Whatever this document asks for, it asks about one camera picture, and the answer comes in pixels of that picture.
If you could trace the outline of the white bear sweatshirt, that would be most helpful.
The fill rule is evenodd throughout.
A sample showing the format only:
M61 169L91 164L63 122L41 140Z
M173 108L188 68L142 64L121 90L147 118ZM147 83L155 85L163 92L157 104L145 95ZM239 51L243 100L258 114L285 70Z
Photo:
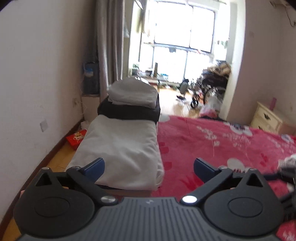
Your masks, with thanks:
M105 170L95 183L109 186L163 182L165 170L153 121L97 116L67 168L84 167L97 158L104 160Z

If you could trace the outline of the near folded clothes stack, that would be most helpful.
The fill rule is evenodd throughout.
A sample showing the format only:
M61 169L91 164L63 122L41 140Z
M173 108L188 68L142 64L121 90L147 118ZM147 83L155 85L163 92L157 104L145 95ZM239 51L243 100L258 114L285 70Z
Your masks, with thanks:
M102 185L96 183L97 186L102 188L108 194L120 197L151 197L152 193L158 190L162 183L157 185L148 185L137 182L130 182L116 185Z

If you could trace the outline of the folded clothes stack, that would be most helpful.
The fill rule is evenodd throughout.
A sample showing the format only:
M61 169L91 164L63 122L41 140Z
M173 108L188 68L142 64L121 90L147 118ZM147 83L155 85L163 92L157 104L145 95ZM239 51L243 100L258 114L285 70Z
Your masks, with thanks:
M137 182L130 182L116 185L102 185L96 183L97 186L102 188L108 194L120 197L151 197L152 193L158 190L162 183L157 185L148 185Z
M108 88L97 114L119 120L158 123L161 114L158 91L146 80L134 77L116 81Z

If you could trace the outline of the far folded clothes stack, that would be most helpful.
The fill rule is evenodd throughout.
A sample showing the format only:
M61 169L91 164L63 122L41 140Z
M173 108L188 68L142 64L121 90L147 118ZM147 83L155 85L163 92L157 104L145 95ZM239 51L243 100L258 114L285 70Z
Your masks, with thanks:
M116 81L108 88L97 114L119 120L158 123L161 114L158 91L146 80L134 77Z

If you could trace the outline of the folding table by window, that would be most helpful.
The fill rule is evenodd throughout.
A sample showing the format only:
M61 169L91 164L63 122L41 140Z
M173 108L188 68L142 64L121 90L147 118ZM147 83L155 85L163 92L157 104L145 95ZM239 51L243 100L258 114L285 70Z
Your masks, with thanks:
M145 80L148 83L160 85L168 85L179 87L180 83L173 81L166 73L159 71L159 64L156 62L152 65L152 68L142 71L138 64L134 64L132 68L128 69L128 76L135 77L140 80Z

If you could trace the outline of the checked knit garment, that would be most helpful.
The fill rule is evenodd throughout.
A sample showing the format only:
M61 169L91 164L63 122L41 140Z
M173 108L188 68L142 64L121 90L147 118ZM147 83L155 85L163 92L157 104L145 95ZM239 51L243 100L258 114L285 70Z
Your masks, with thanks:
M278 171L281 174L295 176L296 157L295 154L278 161Z

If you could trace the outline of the pink floral bed blanket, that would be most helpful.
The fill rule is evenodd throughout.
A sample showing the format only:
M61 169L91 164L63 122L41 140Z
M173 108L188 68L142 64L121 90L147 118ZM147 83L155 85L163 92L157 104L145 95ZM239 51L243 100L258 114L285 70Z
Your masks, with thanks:
M194 161L240 173L257 169L262 175L278 171L278 161L295 154L295 137L276 135L221 121L171 116L159 124L159 147L165 167L156 203L147 209L145 240L295 240L295 218L284 218L277 231L263 237L235 237L206 221L198 207L180 203L204 182L195 175ZM293 192L292 184L268 181L277 198Z

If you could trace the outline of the cream bedside nightstand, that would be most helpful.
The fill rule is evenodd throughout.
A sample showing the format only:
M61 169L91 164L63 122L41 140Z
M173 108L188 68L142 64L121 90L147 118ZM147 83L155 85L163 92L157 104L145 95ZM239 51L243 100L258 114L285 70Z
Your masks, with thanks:
M293 124L278 110L270 110L265 104L257 102L257 109L250 126L278 135L294 133Z

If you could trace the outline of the red gift bag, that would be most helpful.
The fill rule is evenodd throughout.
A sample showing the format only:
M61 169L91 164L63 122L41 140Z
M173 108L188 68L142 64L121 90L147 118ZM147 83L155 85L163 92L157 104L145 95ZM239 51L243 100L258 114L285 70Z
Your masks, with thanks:
M79 145L81 144L81 142L83 141L83 139L86 135L86 132L87 132L87 130L83 129L83 130L77 131L74 134L71 134L66 137L68 144L70 145L70 147L73 150L78 149Z

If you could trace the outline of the pink cup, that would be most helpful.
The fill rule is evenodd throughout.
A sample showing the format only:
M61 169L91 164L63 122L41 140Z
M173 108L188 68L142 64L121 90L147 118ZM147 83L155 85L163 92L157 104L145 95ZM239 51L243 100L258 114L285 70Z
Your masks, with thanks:
M272 101L271 101L271 103L270 103L270 106L269 106L269 109L270 109L271 111L274 110L274 108L275 108L275 106L276 106L276 102L277 102L277 99L276 99L275 97L273 97L273 99L272 99Z

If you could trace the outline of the black wheelchair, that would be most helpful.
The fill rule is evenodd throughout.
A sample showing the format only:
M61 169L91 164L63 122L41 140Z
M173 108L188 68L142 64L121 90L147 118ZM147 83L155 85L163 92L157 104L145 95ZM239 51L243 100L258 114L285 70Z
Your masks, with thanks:
M222 102L230 73L231 66L226 61L218 61L216 65L204 69L195 84L191 85L191 108L197 108L200 101L206 104L213 96Z

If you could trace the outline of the blue water jug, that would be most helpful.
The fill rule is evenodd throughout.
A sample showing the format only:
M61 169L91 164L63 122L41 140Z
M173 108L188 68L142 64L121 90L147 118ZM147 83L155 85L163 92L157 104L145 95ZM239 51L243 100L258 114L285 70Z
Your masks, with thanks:
M83 65L83 93L86 95L99 95L99 64L96 62L85 63Z

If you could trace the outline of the grey curtain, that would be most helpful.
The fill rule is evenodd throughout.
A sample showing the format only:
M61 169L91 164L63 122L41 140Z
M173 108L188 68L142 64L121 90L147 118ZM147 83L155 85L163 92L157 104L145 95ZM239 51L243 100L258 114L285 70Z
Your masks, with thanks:
M112 83L122 78L125 1L96 2L96 37L100 100Z

